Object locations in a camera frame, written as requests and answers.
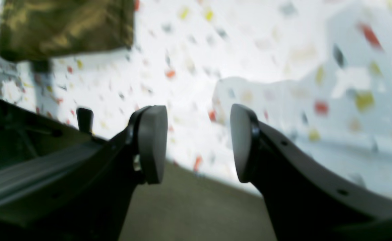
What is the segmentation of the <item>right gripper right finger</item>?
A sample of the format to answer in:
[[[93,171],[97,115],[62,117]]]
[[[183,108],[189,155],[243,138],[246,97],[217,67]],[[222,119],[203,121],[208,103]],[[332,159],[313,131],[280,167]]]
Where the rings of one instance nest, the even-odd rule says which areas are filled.
[[[279,241],[392,241],[392,199],[317,163],[288,137],[233,104],[237,176],[262,194]]]

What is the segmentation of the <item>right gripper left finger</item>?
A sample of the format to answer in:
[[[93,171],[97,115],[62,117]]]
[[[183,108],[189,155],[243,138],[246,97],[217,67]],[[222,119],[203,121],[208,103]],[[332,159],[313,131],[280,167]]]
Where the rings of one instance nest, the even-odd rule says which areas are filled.
[[[109,141],[90,141],[0,169],[0,241],[117,241],[133,192],[160,184],[168,114],[135,111]]]

